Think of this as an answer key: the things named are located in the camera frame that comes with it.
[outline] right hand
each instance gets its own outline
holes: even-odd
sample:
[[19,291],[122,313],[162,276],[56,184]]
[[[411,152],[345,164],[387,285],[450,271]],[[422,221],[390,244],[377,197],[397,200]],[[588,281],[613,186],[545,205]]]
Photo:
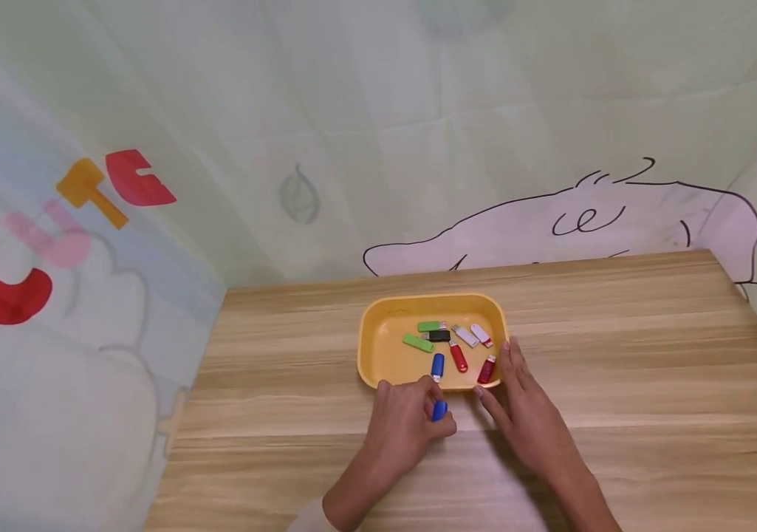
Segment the right hand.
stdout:
[[483,387],[474,392],[517,458],[550,485],[587,471],[561,413],[531,375],[516,337],[503,343],[498,364],[507,408]]

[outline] orange letter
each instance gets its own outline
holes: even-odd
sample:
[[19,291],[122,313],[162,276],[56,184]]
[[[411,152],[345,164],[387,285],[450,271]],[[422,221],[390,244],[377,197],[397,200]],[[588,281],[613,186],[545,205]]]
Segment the orange letter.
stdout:
[[57,183],[57,191],[76,208],[91,201],[116,229],[124,228],[128,222],[127,217],[97,189],[100,181],[103,181],[103,173],[92,159],[87,157],[72,165],[68,174]]

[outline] hand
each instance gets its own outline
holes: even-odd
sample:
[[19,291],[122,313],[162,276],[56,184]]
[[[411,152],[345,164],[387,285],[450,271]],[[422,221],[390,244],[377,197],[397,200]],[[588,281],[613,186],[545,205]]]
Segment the hand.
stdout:
[[517,458],[550,485],[587,471],[561,413],[531,375],[517,338],[502,345],[497,364],[507,408],[485,388],[476,386],[474,391]]
[[363,453],[393,483],[422,460],[429,442],[457,431],[451,412],[440,421],[431,420],[434,402],[442,400],[443,391],[427,375],[399,386],[388,381],[378,383]]
[[440,386],[427,375],[399,386],[378,383],[363,446],[322,500],[334,528],[356,530],[372,506],[417,466],[430,442],[455,434],[451,412],[431,420],[434,402],[442,400]]

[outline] yellow bowl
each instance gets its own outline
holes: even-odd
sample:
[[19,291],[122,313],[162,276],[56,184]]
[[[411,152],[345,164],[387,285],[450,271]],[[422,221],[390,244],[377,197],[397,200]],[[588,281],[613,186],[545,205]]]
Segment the yellow bowl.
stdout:
[[[469,347],[455,332],[452,340],[463,349],[469,369],[461,373],[456,368],[449,344],[434,342],[434,351],[427,353],[402,343],[405,333],[420,336],[419,321],[446,321],[451,330],[458,324],[470,329],[478,324],[490,335],[493,347],[479,343]],[[488,355],[498,355],[502,342],[508,339],[505,314],[496,301],[482,293],[435,293],[432,296],[387,297],[370,304],[360,319],[357,341],[357,373],[373,388],[382,379],[402,384],[431,373],[434,353],[446,358],[440,387],[447,392],[472,390],[477,384],[479,370]],[[496,386],[501,380],[499,364],[485,387]]]

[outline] wooden table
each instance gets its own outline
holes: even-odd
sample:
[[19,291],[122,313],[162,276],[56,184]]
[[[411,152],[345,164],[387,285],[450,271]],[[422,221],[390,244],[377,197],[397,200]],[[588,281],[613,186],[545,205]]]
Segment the wooden table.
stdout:
[[[231,290],[149,531],[284,531],[366,430],[360,314],[496,299],[626,531],[757,531],[757,317],[706,251]],[[566,530],[470,394],[364,531]]]

